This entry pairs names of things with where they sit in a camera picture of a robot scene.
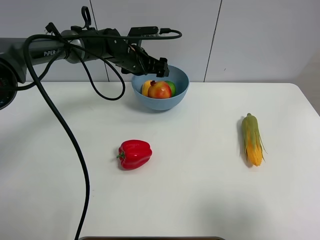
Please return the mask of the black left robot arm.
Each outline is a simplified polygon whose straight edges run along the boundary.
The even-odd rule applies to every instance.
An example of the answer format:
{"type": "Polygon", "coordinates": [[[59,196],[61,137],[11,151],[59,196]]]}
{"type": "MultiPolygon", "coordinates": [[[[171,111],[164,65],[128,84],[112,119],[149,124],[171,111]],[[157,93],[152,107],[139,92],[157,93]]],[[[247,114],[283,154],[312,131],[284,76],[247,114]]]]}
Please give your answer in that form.
{"type": "MultiPolygon", "coordinates": [[[[133,27],[127,36],[115,28],[96,30],[72,26],[61,32],[61,38],[74,45],[66,46],[52,35],[33,40],[29,45],[32,65],[52,64],[54,60],[66,60],[71,64],[103,58],[107,64],[115,64],[122,74],[135,76],[155,74],[169,75],[168,60],[150,56],[142,47],[143,40],[169,40],[172,30],[156,26],[133,27]]],[[[27,67],[23,56],[24,38],[0,40],[0,107],[4,109],[15,98],[18,84],[25,83],[27,67]]]]}

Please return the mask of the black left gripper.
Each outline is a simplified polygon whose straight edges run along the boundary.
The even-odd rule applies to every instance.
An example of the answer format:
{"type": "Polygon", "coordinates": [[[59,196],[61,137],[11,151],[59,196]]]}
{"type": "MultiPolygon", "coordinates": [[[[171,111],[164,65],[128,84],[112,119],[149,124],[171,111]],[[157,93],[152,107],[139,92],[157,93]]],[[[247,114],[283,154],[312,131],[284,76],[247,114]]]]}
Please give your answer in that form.
{"type": "Polygon", "coordinates": [[[122,73],[134,75],[156,74],[159,78],[169,76],[168,60],[149,56],[142,48],[129,45],[123,39],[109,40],[109,61],[121,67],[122,73]]]}

